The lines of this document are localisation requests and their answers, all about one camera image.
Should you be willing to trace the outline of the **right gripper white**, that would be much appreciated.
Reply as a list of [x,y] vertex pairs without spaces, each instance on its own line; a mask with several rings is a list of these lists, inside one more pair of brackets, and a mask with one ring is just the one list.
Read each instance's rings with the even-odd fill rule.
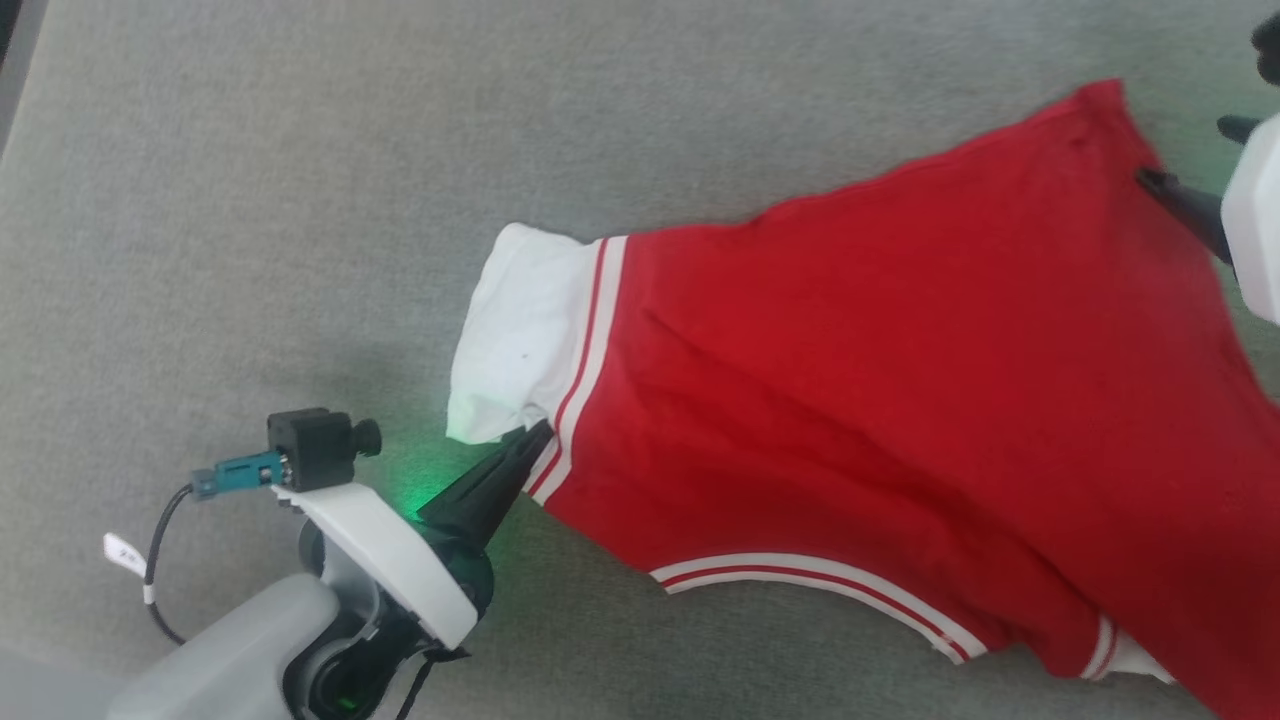
[[1221,263],[1231,263],[1254,315],[1279,323],[1279,115],[1224,115],[1219,133],[1243,150],[1221,197],[1165,170],[1140,168],[1137,183]]

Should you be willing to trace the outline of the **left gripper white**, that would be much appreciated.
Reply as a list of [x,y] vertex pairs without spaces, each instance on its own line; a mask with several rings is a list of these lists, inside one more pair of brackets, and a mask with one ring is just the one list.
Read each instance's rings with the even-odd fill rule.
[[[541,420],[512,430],[498,448],[430,498],[419,520],[445,538],[460,538],[477,550],[488,546],[534,474],[554,438]],[[278,498],[298,509],[372,583],[370,597],[385,591],[425,632],[448,650],[457,650],[477,625],[480,598],[470,598],[463,582],[445,566],[439,551],[422,538],[374,489],[360,483],[298,492],[276,487]],[[296,577],[279,582],[275,606],[291,603],[275,623],[280,650],[301,650],[329,626],[339,600],[330,582]]]

